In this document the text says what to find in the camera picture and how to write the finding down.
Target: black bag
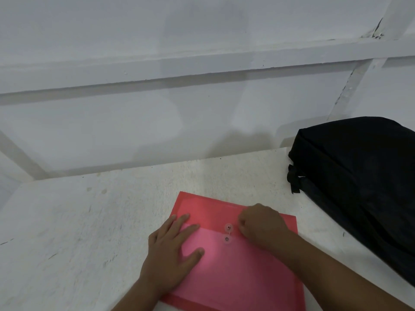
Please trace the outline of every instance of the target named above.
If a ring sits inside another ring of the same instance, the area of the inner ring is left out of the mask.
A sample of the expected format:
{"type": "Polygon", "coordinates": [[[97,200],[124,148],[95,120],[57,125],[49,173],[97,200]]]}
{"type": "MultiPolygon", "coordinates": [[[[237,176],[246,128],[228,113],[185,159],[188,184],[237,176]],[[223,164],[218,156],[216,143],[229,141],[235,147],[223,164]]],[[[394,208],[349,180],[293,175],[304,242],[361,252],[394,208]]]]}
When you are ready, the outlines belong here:
{"type": "Polygon", "coordinates": [[[328,122],[299,130],[288,156],[291,191],[415,286],[415,132],[378,117],[328,122]]]}

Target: person's right hand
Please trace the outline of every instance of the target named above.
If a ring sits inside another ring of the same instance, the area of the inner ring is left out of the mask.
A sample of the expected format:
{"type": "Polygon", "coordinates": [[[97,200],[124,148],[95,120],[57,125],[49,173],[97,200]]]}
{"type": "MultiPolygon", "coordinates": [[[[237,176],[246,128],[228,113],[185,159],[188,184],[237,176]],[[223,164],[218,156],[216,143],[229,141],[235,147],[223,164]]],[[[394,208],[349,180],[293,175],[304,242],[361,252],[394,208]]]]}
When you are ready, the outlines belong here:
{"type": "Polygon", "coordinates": [[[291,231],[281,215],[271,207],[255,204],[243,210],[238,217],[239,230],[252,243],[266,250],[291,231]]]}

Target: pink folder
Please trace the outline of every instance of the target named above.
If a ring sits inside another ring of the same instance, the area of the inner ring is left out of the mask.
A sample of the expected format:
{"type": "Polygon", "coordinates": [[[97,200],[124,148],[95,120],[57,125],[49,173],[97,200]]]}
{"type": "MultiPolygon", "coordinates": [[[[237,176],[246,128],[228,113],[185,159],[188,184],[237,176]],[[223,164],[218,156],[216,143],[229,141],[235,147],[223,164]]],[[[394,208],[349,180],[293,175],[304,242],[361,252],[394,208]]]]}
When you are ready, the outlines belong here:
{"type": "MultiPolygon", "coordinates": [[[[183,256],[203,247],[205,255],[185,280],[161,301],[185,311],[305,311],[303,284],[238,229],[246,206],[180,192],[171,214],[190,213],[183,228],[200,224],[182,246],[183,256]]],[[[295,216],[281,214],[297,232],[295,216]]]]}

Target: tabletop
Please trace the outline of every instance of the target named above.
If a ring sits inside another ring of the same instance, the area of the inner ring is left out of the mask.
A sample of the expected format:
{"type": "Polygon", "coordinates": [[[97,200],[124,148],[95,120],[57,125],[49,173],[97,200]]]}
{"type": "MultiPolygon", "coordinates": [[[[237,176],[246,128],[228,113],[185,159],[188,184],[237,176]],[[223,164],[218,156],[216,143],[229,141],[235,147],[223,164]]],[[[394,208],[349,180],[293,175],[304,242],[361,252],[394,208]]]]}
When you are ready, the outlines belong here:
{"type": "MultiPolygon", "coordinates": [[[[110,311],[179,191],[297,217],[321,250],[415,307],[415,288],[286,180],[288,149],[22,184],[0,211],[0,309],[110,311]]],[[[321,310],[307,289],[308,311],[321,310]]],[[[175,310],[159,303],[157,311],[175,310]]]]}

